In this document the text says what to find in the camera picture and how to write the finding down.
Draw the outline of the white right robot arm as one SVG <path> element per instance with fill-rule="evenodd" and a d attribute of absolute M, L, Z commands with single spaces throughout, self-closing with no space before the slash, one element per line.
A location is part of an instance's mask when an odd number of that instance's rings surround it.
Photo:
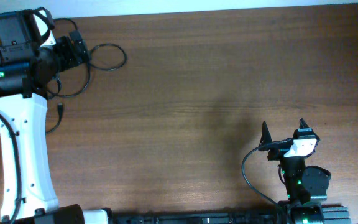
<path fill-rule="evenodd" d="M 315 153 L 319 136 L 301 119 L 293 136 L 274 141 L 266 122 L 262 123 L 259 151 L 267 151 L 268 161 L 278 161 L 288 200 L 279 202 L 284 223 L 323 223 L 321 202 L 327 200 L 330 171 L 307 166 L 305 160 Z"/>

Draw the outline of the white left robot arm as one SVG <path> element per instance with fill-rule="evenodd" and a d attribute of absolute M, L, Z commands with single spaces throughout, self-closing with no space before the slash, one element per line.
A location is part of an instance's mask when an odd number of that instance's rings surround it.
<path fill-rule="evenodd" d="M 0 13 L 3 223 L 112 223 L 109 208 L 59 205 L 48 164 L 47 84 L 90 60 L 78 31 L 56 39 L 45 8 Z"/>

